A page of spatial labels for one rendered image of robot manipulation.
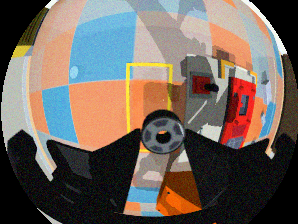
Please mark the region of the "yellow rectangular outline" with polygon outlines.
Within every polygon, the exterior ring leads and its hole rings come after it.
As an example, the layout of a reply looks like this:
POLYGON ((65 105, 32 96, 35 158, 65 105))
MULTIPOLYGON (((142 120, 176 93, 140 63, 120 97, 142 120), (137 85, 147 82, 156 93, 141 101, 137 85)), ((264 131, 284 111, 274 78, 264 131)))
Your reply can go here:
POLYGON ((126 127, 128 127, 128 133, 129 133, 129 89, 130 89, 130 83, 129 83, 129 65, 130 67, 146 67, 146 65, 153 65, 153 67, 166 67, 170 68, 169 71, 169 85, 168 85, 168 111, 170 111, 170 108, 172 108, 172 103, 170 103, 170 93, 172 93, 172 80, 173 80, 173 64, 168 63, 126 63, 126 127))

